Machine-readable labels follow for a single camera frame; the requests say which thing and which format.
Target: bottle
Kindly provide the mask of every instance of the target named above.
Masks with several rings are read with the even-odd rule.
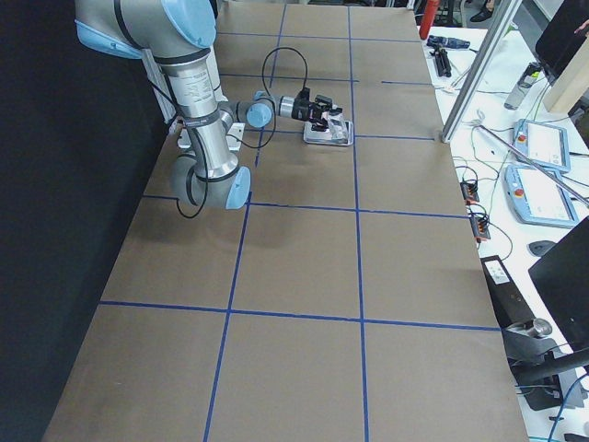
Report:
[[[532,85],[536,83],[540,72],[542,72],[542,66],[540,66],[540,63],[530,63],[522,76],[520,76],[519,80],[517,80],[517,83],[515,83],[514,88],[509,94],[509,97],[507,97],[507,100],[503,106],[505,106],[505,108],[509,109],[510,111],[515,111],[517,108],[519,108],[519,105],[522,104],[522,101],[524,101],[524,98],[530,91]]]
[[[427,39],[427,36],[430,33],[430,28],[432,27],[435,14],[438,12],[439,6],[440,0],[427,0],[425,14],[423,14],[422,23],[420,25],[420,38],[422,40]]]

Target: blue tape line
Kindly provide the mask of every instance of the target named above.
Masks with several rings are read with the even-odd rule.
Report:
[[[350,8],[347,8],[348,14],[348,49],[350,51],[350,94],[352,99],[352,123],[355,125],[354,115],[354,90],[353,90],[353,54],[352,54],[352,19]],[[358,260],[358,302],[360,307],[360,349],[362,356],[362,394],[364,406],[364,442],[370,441],[370,422],[368,419],[368,380],[366,368],[366,330],[364,326],[364,284],[362,274],[362,234],[360,226],[360,192],[358,182],[358,161],[356,153],[355,136],[352,143],[353,149],[353,189],[355,200],[355,214],[356,214],[356,255]]]
[[[291,205],[291,204],[275,204],[275,203],[251,203],[251,205],[257,205],[259,207],[278,207],[278,208],[289,208],[289,209],[306,209],[306,210],[327,210],[334,212],[355,212],[356,209],[346,209],[343,207],[321,207],[314,205]]]
[[[218,35],[237,35],[237,36],[251,36],[251,37],[278,37],[276,34],[263,34],[257,32],[217,32]],[[315,35],[282,35],[288,39],[315,39],[315,40],[342,40],[342,41],[389,41],[394,43],[419,43],[419,40],[401,40],[401,39],[370,39],[370,38],[349,38],[349,37],[319,37]]]
[[[283,17],[280,20],[280,29],[278,30],[278,41],[276,41],[276,47],[280,47],[280,40],[283,35],[283,26],[284,26],[284,17],[286,16],[286,7],[287,4],[284,4],[283,8]],[[276,60],[278,60],[278,51],[274,53],[274,61],[272,63],[272,72],[270,74],[270,85],[269,88],[272,87],[272,83],[274,82],[274,72],[276,71]]]
[[[352,39],[352,41],[390,41],[390,42],[394,42],[394,43],[419,43],[422,44],[421,41],[419,40],[401,40],[401,39],[368,39],[368,38],[360,38],[360,37],[356,37],[355,39]]]
[[[248,226],[249,217],[249,202],[251,201],[251,192],[246,203],[246,214],[243,217],[243,225],[241,227],[241,238],[239,238],[239,247],[237,248],[236,267],[233,271],[233,280],[231,281],[231,292],[229,293],[229,301],[227,303],[227,312],[225,314],[225,325],[223,326],[223,336],[221,338],[221,345],[219,346],[219,355],[217,356],[217,366],[214,371],[213,390],[211,391],[211,400],[209,402],[209,412],[206,416],[206,426],[204,427],[203,442],[207,442],[209,432],[211,431],[211,421],[213,420],[214,400],[217,394],[217,387],[219,385],[219,376],[221,375],[221,365],[223,363],[223,353],[225,351],[225,342],[227,339],[227,331],[229,329],[229,320],[231,319],[231,307],[233,306],[233,296],[236,292],[237,275],[239,274],[239,264],[241,263],[241,254],[243,252],[243,243],[246,237],[246,229]]]
[[[384,138],[391,140],[422,140],[422,141],[435,141],[432,136],[404,136],[404,135],[368,135],[368,134],[357,134],[356,138]]]
[[[261,78],[261,76],[256,76],[253,74],[219,74],[219,76],[237,76],[237,77],[246,77],[246,78]],[[304,80],[303,76],[273,76],[273,78],[281,79],[281,80]],[[343,81],[349,82],[348,78],[321,78],[310,76],[307,81]],[[360,80],[353,80],[354,83],[360,83]]]
[[[429,216],[429,217],[434,217],[434,218],[469,219],[468,215],[425,214],[425,213],[421,213],[421,212],[401,212],[401,211],[397,211],[397,210],[359,209],[359,212],[361,212],[363,214]]]
[[[225,308],[182,306],[174,304],[157,304],[151,302],[128,302],[128,301],[99,301],[101,306],[138,307],[138,308],[161,308],[163,310],[190,310],[208,311],[212,313],[226,313]]]
[[[292,318],[298,320],[331,320],[337,322],[360,322],[358,318],[346,318],[343,316],[308,315],[305,313],[282,313],[280,311],[260,311],[233,309],[231,313],[248,316],[269,316],[274,318]]]
[[[99,301],[101,306],[115,306],[115,307],[135,307],[135,308],[159,308],[164,310],[188,310],[188,311],[204,311],[209,313],[230,313],[232,315],[243,316],[268,316],[274,318],[292,318],[300,320],[327,320],[336,322],[363,322],[367,324],[376,325],[394,325],[401,327],[423,327],[430,329],[453,329],[453,330],[472,330],[483,332],[500,332],[501,329],[497,327],[485,327],[479,325],[460,325],[460,324],[441,324],[436,322],[415,322],[405,320],[375,320],[360,318],[347,318],[344,316],[329,316],[329,315],[311,315],[305,313],[284,313],[281,311],[263,311],[263,310],[246,310],[246,309],[227,309],[215,307],[198,307],[198,306],[183,306],[179,304],[158,304],[149,302],[132,302],[132,301]]]
[[[261,154],[260,150],[258,150],[258,154],[256,155],[256,167],[259,164],[259,155]],[[178,198],[173,198],[170,196],[160,196],[160,195],[144,195],[144,198],[155,199],[155,200],[171,200],[176,201]],[[426,214],[422,212],[403,212],[400,210],[377,210],[377,209],[355,209],[351,207],[329,207],[329,206],[321,206],[321,205],[296,205],[296,204],[278,204],[278,203],[249,203],[250,205],[256,205],[259,207],[277,207],[277,208],[286,208],[286,209],[305,209],[305,210],[323,210],[323,211],[332,211],[332,212],[360,212],[361,214],[379,214],[379,215],[403,215],[403,216],[425,216],[425,217],[434,217],[434,218],[454,218],[454,219],[468,219],[467,215],[449,215],[449,214]]]
[[[381,81],[383,85],[414,85],[414,86],[433,86],[432,83],[422,83],[417,81]]]
[[[217,35],[247,35],[250,37],[278,37],[276,34],[260,34],[258,32],[217,32]]]
[[[405,327],[424,327],[429,329],[471,330],[481,332],[500,332],[499,327],[485,327],[482,325],[438,324],[435,322],[413,322],[405,320],[364,320],[367,324],[402,325]]]

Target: white label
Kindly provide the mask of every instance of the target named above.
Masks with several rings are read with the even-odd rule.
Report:
[[[500,262],[487,261],[485,262],[485,267],[487,267],[487,270],[496,285],[509,283],[509,276],[507,276],[507,273],[503,270]]]
[[[169,82],[172,89],[174,89],[178,104],[182,106],[198,104],[201,101],[211,99],[213,96],[213,87],[206,67],[199,69],[193,76],[182,78],[171,76]]]

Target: screen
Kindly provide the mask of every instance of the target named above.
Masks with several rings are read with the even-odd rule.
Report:
[[[571,214],[562,200],[562,194],[554,181],[535,169],[517,170],[525,200],[534,218],[571,220]]]
[[[560,131],[543,124],[527,124],[527,156],[534,161],[562,166]]]

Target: black cable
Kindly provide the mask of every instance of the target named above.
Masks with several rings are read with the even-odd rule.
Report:
[[[180,208],[180,200],[178,198],[176,199],[176,208],[178,209],[178,212],[186,219],[194,219],[198,215],[201,214],[202,209],[204,208],[204,204],[206,203],[206,198],[209,195],[209,165],[206,161],[206,155],[204,153],[204,147],[202,146],[201,136],[199,135],[199,133],[196,129],[194,129],[194,133],[196,134],[196,140],[199,142],[199,148],[201,149],[201,154],[202,154],[202,163],[204,165],[204,173],[205,173],[204,196],[202,197],[202,203],[199,206],[199,210],[197,210],[194,215],[186,215],[184,212],[182,212],[182,209]],[[194,149],[194,146],[192,147],[192,151],[194,152],[194,155],[196,155],[196,150]],[[196,163],[194,164],[194,166],[191,167],[191,171],[189,172],[190,174],[194,174],[195,166],[196,166]],[[191,195],[191,193],[192,193],[191,183],[190,183],[190,187],[187,186],[187,193],[189,194],[190,199],[193,200],[192,195]]]
[[[149,78],[147,78],[147,81],[149,82],[149,84],[152,86],[153,89],[155,89],[157,92],[159,92],[162,97],[164,97],[167,101],[169,101],[172,106],[174,106],[174,109],[176,110],[176,115],[179,115],[182,118],[186,118],[186,116],[182,112],[182,109],[180,108],[180,106],[166,92],[164,92],[156,83],[151,81]],[[199,133],[196,129],[194,129],[194,133],[196,134],[196,139],[197,139],[197,141],[199,143],[199,147],[201,149],[202,162],[204,165],[204,173],[205,173],[204,196],[202,197],[202,203],[201,203],[201,206],[199,207],[199,210],[194,215],[186,215],[184,212],[182,212],[182,209],[180,208],[179,199],[178,198],[176,199],[176,208],[178,209],[178,213],[187,219],[194,219],[198,215],[201,214],[202,209],[204,208],[204,203],[206,203],[207,196],[209,195],[209,166],[208,166],[208,163],[206,160],[206,154],[204,152],[204,147],[202,146],[201,136],[199,135]],[[192,147],[192,150],[194,152],[194,155],[196,156],[197,154],[196,154],[196,150],[195,150],[194,146]],[[194,173],[194,166],[192,166],[189,173],[190,174]]]
[[[270,56],[278,51],[292,51],[295,53],[298,53],[298,55],[301,57],[301,59],[303,60],[303,63],[305,64],[305,79],[303,80],[303,87],[302,89],[304,89],[306,87],[306,81],[308,79],[308,64],[306,63],[306,58],[305,56],[300,53],[297,49],[295,48],[291,48],[290,46],[279,46],[277,48],[272,49],[270,52],[268,52],[268,54],[266,55],[266,58],[264,58],[264,63],[261,66],[261,83],[264,86],[264,90],[266,91],[266,93],[268,95],[270,95],[270,90],[268,89],[268,87],[266,86],[266,76],[265,76],[265,71],[266,71],[266,63],[268,63],[268,59],[270,58]]]
[[[477,192],[479,190],[479,174],[477,173],[476,170],[474,170],[470,166],[456,166],[456,167],[454,167],[454,169],[456,169],[456,170],[463,169],[464,170],[464,172],[462,172],[462,178],[460,180],[462,182],[468,184],[468,187],[470,188],[470,190],[472,192]],[[465,180],[467,170],[470,170],[474,174],[475,178],[470,179],[470,180]]]
[[[271,99],[270,89],[268,88],[268,85],[266,85],[266,63],[268,63],[268,60],[270,59],[271,55],[273,53],[278,52],[278,51],[292,51],[292,52],[297,53],[301,57],[301,59],[303,60],[303,63],[305,64],[305,77],[303,78],[303,86],[301,87],[301,89],[305,89],[305,87],[306,87],[306,81],[308,80],[308,63],[306,62],[306,58],[302,53],[300,53],[295,48],[291,48],[290,46],[279,46],[277,48],[272,49],[270,52],[268,52],[266,54],[266,57],[264,58],[264,62],[261,65],[261,83],[264,86],[264,90],[266,91],[266,94],[268,94],[268,97],[262,97],[260,99],[268,100],[272,106],[272,114],[274,116],[274,121],[272,123],[272,130],[271,130],[270,136],[268,137],[268,139],[264,143],[261,143],[259,145],[250,145],[250,144],[246,143],[245,141],[243,141],[242,139],[239,139],[235,135],[232,135],[232,134],[228,135],[232,138],[235,138],[236,140],[238,140],[239,143],[243,144],[246,147],[249,147],[250,149],[262,149],[264,146],[266,146],[271,141],[271,139],[274,137],[274,134],[276,133],[276,118],[277,118],[276,103],[274,103],[274,100]]]
[[[491,221],[489,221],[489,226],[495,227],[497,230],[499,230],[501,233],[503,233],[505,235],[505,237],[509,240],[509,252],[507,253],[507,256],[505,256],[504,258],[501,258],[501,261],[505,261],[507,258],[512,256],[512,252],[514,251],[514,242],[512,241],[511,237],[505,233],[505,230],[503,230],[502,228],[500,228],[496,224],[493,224]]]

